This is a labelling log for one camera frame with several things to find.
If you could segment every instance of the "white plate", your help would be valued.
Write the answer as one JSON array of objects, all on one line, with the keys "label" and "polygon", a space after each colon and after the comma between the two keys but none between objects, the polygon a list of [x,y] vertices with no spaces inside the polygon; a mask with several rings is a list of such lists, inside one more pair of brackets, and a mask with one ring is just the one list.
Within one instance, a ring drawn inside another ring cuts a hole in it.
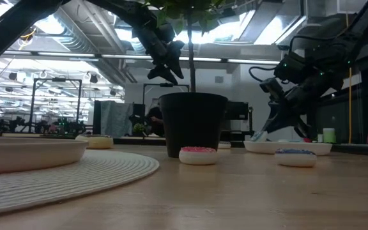
[{"label": "white plate", "polygon": [[87,141],[0,137],[0,173],[44,169],[79,161]]},{"label": "white plate", "polygon": [[253,142],[244,141],[245,148],[253,153],[275,154],[279,149],[309,150],[317,156],[324,156],[330,153],[332,144],[326,143],[306,143],[306,142]]}]

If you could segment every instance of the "black plant pot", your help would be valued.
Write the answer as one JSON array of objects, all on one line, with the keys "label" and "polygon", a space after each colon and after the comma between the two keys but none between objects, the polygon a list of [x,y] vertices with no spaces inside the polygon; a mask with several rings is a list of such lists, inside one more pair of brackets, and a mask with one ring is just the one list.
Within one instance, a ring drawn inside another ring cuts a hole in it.
[{"label": "black plant pot", "polygon": [[217,149],[228,99],[209,93],[171,93],[160,97],[169,157],[185,146]]}]

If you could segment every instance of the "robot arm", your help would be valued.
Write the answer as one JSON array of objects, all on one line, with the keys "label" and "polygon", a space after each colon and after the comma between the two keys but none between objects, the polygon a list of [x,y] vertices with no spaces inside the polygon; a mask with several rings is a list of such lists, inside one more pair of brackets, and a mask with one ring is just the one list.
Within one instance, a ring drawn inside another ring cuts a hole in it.
[{"label": "robot arm", "polygon": [[[173,42],[174,30],[169,24],[157,27],[156,16],[143,7],[143,4],[133,1],[88,0],[110,12],[113,12],[130,24],[133,34],[138,37],[146,52],[153,58],[156,67],[148,77],[163,77],[177,84],[171,73],[183,78],[179,57],[183,42]],[[54,13],[62,4],[69,0],[21,0],[0,17],[0,55],[8,49],[35,22]]]},{"label": "robot arm", "polygon": [[[271,94],[271,113],[263,130],[270,133],[292,126],[301,137],[317,136],[316,130],[307,126],[300,115],[306,114],[307,109],[329,88],[342,88],[343,79],[348,77],[345,73],[354,64],[363,46],[367,28],[368,2],[347,30],[335,38],[317,39],[324,42],[310,56],[303,58],[294,52],[286,55],[275,68],[275,77],[260,83],[263,91]],[[299,37],[315,39],[298,35],[293,40]],[[297,86],[284,92],[276,78]]]}]

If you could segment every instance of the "table surface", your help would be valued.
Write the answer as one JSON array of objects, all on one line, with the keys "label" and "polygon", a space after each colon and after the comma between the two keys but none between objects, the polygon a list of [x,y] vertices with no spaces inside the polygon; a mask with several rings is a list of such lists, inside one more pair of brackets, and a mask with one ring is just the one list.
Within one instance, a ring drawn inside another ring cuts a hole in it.
[{"label": "table surface", "polygon": [[153,175],[93,195],[0,215],[0,229],[368,229],[368,156],[332,153],[315,168],[220,151],[191,166],[165,147],[115,146],[160,162]]}]

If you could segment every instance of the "round placemat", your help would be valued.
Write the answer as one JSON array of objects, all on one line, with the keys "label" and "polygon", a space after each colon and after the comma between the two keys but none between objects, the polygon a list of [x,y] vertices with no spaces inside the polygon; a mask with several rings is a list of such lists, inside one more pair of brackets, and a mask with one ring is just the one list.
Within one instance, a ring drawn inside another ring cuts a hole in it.
[{"label": "round placemat", "polygon": [[143,178],[158,168],[150,157],[86,150],[74,164],[0,174],[0,213],[60,201]]}]

